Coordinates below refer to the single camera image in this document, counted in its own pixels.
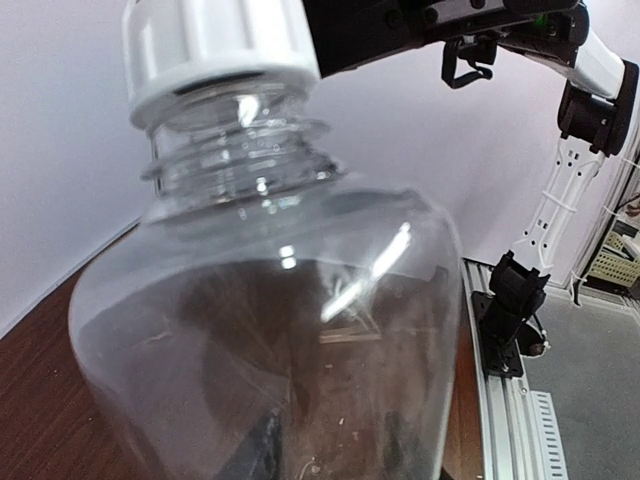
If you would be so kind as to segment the white bottle cap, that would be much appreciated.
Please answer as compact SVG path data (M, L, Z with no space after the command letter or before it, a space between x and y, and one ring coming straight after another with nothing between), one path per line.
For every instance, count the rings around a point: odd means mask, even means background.
M307 85L320 79L300 1L129 1L122 38L129 118L138 129L209 82L263 73Z

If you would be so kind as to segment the clear wide plastic bottle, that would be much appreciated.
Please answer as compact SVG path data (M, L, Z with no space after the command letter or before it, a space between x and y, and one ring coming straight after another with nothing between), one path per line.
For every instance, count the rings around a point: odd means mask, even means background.
M152 117L139 226L82 274L72 349L145 479L439 479L461 301L450 216L314 143L296 77Z

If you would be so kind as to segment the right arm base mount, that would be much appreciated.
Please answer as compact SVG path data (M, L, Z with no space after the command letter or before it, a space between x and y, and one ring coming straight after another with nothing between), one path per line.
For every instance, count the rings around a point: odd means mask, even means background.
M546 299L548 280L538 269L522 266L509 251L493 269L489 291L472 292L473 318L486 375L520 378L524 375L522 358L545 353L547 334L537 311Z

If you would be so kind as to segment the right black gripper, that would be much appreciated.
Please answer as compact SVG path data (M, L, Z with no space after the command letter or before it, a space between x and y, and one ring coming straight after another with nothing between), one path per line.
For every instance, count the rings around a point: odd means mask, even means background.
M305 1L322 77L437 42L504 48L572 66L587 40L583 1Z

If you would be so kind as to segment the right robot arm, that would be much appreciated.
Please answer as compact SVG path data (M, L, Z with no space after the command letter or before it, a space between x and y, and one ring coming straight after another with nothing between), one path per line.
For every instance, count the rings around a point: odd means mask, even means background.
M490 79L499 49L565 79L552 175L529 226L493 270L493 296L480 320L492 346L513 344L544 301L581 197L626 142L637 64L603 43L582 1L308 1L304 10L326 77L439 42L441 77L453 89Z

